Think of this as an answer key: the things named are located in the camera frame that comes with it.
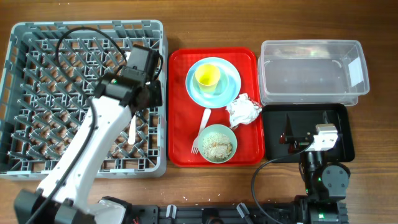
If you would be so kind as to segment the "red candy wrapper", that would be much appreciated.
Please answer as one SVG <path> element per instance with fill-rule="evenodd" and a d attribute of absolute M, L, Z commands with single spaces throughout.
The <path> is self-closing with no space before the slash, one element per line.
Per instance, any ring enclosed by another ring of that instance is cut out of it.
<path fill-rule="evenodd" d="M 258 106 L 259 108 L 262 108 L 262 105 L 261 105 L 260 103 L 258 103 L 257 101 L 255 101 L 254 99 L 249 98 L 249 100 L 253 103 L 253 105 L 256 105 L 256 106 Z"/>

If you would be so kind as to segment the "white napkin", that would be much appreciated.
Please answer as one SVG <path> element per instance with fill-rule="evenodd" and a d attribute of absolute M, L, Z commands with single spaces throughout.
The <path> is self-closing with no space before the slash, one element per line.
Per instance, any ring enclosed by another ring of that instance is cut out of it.
<path fill-rule="evenodd" d="M 247 93 L 240 94 L 226 106 L 231 129 L 236 129 L 240 124 L 252 123 L 261 113 L 262 108 L 253 105 L 249 98 Z"/>

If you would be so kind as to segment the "white plastic spoon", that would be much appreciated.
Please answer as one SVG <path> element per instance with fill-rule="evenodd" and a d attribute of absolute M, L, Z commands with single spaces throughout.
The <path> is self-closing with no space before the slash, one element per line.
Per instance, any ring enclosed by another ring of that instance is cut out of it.
<path fill-rule="evenodd" d="M 127 143 L 133 145 L 136 141 L 136 116 L 133 116 L 130 122 Z"/>

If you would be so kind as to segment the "mint green bowl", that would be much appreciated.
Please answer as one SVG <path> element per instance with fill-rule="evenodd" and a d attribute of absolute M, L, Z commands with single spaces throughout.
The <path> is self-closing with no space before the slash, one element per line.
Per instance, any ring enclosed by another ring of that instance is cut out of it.
<path fill-rule="evenodd" d="M 231 141 L 231 143 L 232 143 L 232 145 L 233 145 L 233 151 L 232 151 L 232 153 L 229 155 L 229 157 L 228 157 L 227 159 L 225 159 L 224 161 L 221 161 L 221 162 L 211 161 L 211 160 L 207 159 L 207 158 L 204 156 L 204 154 L 203 154 L 203 139 L 204 139 L 204 137 L 205 137 L 207 134 L 209 134 L 209 133 L 211 133 L 211 132 L 222 133 L 222 134 L 227 135 L 227 136 L 230 138 L 230 141 Z M 199 135 L 199 138 L 198 138 L 198 149 L 199 149 L 199 153 L 201 154 L 201 156 L 202 156 L 205 160 L 207 160 L 208 162 L 214 163 L 214 164 L 222 164 L 222 163 L 225 163 L 225 162 L 229 161 L 229 160 L 234 156 L 234 154 L 236 153 L 237 146 L 238 146 L 238 142 L 237 142 L 236 136 L 235 136 L 235 134 L 233 133 L 233 131 L 232 131 L 229 127 L 224 126 L 224 125 L 221 125 L 221 124 L 213 124 L 213 125 L 211 125 L 211 126 L 206 127 L 206 128 L 201 132 L 201 134 Z"/>

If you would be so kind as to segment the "rice and nut leftovers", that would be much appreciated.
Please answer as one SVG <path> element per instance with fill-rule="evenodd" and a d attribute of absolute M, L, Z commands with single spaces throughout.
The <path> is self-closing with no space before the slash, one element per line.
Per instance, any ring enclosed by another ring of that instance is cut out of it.
<path fill-rule="evenodd" d="M 233 145 L 230 138 L 225 134 L 211 132 L 203 139 L 203 154 L 211 161 L 224 161 L 232 151 Z"/>

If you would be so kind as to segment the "white plastic fork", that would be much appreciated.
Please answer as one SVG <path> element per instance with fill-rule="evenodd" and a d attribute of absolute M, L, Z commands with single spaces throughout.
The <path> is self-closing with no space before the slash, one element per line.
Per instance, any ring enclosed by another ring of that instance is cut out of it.
<path fill-rule="evenodd" d="M 199 138 L 199 135 L 201 134 L 201 132 L 205 129 L 205 127 L 207 125 L 207 122 L 208 122 L 208 120 L 210 118 L 210 115 L 211 115 L 211 110 L 209 108 L 206 108 L 204 110 L 203 116 L 201 118 L 201 123 L 200 123 L 200 128 L 199 128 L 199 131 L 198 131 L 198 135 L 197 135 L 197 137 L 195 138 L 195 140 L 194 140 L 194 142 L 192 144 L 192 149 L 191 149 L 191 153 L 192 154 L 198 154 L 198 152 L 199 152 L 199 149 L 198 149 L 198 138 Z"/>

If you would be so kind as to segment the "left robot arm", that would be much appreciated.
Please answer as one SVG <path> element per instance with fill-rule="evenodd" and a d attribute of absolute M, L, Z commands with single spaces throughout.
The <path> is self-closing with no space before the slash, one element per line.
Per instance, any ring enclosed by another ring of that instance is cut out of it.
<path fill-rule="evenodd" d="M 130 203 L 103 197 L 88 205 L 93 181 L 116 138 L 136 111 L 162 105 L 158 76 L 163 57 L 134 45 L 120 74 L 96 83 L 89 110 L 66 152 L 35 192 L 21 190 L 14 201 L 19 223 L 130 223 Z"/>

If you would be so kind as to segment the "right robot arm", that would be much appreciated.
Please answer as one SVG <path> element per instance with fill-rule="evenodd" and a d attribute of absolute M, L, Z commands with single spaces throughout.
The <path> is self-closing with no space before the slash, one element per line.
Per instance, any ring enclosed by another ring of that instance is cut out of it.
<path fill-rule="evenodd" d="M 299 170 L 306 194 L 295 197 L 289 215 L 290 223 L 348 223 L 346 198 L 351 172 L 339 162 L 328 162 L 326 152 L 338 142 L 334 124 L 317 124 L 315 133 L 294 136 L 290 118 L 280 144 L 289 146 L 289 154 L 300 155 Z"/>

